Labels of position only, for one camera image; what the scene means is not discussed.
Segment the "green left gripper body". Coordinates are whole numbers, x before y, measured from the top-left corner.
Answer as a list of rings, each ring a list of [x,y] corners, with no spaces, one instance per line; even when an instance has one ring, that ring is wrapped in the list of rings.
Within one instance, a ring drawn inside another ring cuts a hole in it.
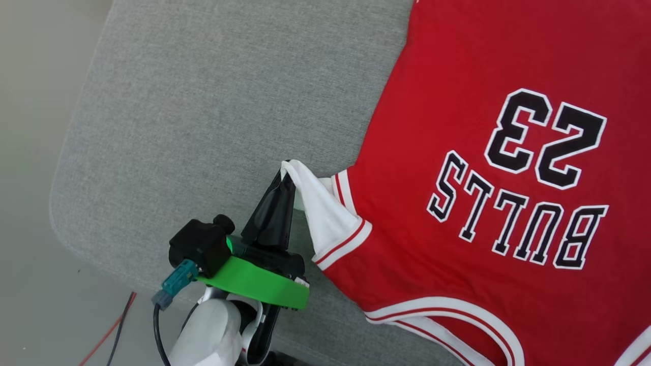
[[[310,284],[303,257],[228,238],[232,255],[217,273],[197,280],[207,286],[291,310],[306,308]]]

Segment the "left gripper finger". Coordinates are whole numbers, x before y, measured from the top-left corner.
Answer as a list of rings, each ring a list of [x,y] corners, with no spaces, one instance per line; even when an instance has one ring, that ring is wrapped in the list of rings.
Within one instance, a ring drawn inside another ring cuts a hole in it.
[[[272,250],[285,250],[285,178],[281,171],[275,175],[258,206],[242,230],[242,240]]]
[[[286,204],[284,214],[284,250],[288,252],[290,245],[291,221],[293,217],[293,207],[295,202],[296,187],[291,178],[284,179],[284,189],[286,191]]]

